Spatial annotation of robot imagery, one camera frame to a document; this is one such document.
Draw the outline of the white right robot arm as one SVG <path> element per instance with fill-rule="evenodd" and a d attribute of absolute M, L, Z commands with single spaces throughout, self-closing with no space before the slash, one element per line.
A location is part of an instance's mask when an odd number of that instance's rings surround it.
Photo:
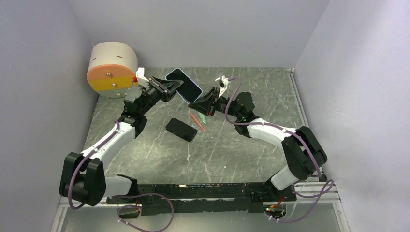
<path fill-rule="evenodd" d="M 287 187 L 318 173 L 328 158 L 309 127 L 287 128 L 270 123 L 253 112 L 255 105 L 250 92 L 240 92 L 234 99 L 219 95 L 220 88 L 213 87 L 205 96 L 189 104 L 189 108 L 206 116 L 215 112 L 234 116 L 236 131 L 245 137 L 263 140 L 283 149 L 286 166 L 274 174 L 266 187 L 266 195 L 276 201 Z"/>

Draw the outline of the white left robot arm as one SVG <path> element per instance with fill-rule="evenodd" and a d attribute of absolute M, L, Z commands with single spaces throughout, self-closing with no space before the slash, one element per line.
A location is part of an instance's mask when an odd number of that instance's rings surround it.
<path fill-rule="evenodd" d="M 124 110 L 115 126 L 88 149 L 65 157 L 59 193 L 67 197 L 71 209 L 95 206 L 107 197 L 120 197 L 126 203 L 136 201 L 137 179 L 122 174 L 106 177 L 105 169 L 125 145 L 141 134 L 147 123 L 145 114 L 157 102 L 170 101 L 183 84 L 181 80 L 150 77 L 143 86 L 138 80 L 138 85 L 132 84 L 126 91 Z"/>

